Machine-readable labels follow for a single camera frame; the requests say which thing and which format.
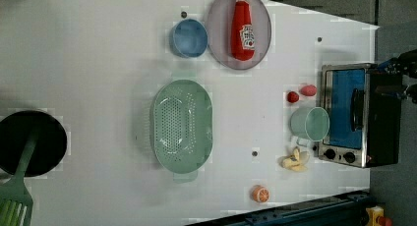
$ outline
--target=green colander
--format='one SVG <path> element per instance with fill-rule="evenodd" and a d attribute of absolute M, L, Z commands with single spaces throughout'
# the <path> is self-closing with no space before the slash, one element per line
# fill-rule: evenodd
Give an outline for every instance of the green colander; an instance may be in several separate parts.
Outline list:
<path fill-rule="evenodd" d="M 207 161 L 212 149 L 212 109 L 206 90 L 179 80 L 162 88 L 151 109 L 152 145 L 162 166 L 174 180 L 188 182 Z"/>

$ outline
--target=red toy fruit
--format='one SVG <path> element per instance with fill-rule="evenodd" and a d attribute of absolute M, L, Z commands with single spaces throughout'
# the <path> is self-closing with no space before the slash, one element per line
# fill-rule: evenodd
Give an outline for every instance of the red toy fruit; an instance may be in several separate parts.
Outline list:
<path fill-rule="evenodd" d="M 317 88 L 314 85 L 306 85 L 301 88 L 300 93 L 305 96 L 314 96 L 317 93 Z"/>
<path fill-rule="evenodd" d="M 291 103 L 295 103 L 300 99 L 300 96 L 295 91 L 288 92 L 287 101 Z"/>

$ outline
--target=green spatula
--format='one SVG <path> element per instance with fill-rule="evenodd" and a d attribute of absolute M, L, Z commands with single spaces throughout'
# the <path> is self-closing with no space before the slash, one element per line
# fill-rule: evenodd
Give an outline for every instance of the green spatula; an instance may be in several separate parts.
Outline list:
<path fill-rule="evenodd" d="M 15 175 L 0 186 L 0 226 L 30 225 L 33 199 L 25 186 L 24 177 L 37 138 L 38 130 L 32 131 Z"/>

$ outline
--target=mug handle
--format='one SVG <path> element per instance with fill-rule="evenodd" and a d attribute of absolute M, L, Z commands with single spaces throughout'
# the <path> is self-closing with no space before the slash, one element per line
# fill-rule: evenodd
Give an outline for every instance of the mug handle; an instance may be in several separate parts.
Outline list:
<path fill-rule="evenodd" d="M 299 146 L 308 147 L 312 141 L 306 140 L 306 139 L 303 139 L 303 138 L 300 138 L 300 137 L 297 137 L 297 136 L 293 136 L 291 138 L 291 142 L 292 143 L 295 142 L 295 144 L 296 145 L 299 145 Z"/>

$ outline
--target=mint green mug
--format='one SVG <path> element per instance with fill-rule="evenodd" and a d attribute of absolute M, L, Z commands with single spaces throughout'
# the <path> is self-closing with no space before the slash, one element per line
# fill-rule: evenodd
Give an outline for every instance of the mint green mug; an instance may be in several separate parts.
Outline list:
<path fill-rule="evenodd" d="M 328 113 L 322 107 L 301 107 L 291 116 L 291 130 L 294 136 L 308 141 L 321 141 L 328 134 L 330 119 Z"/>

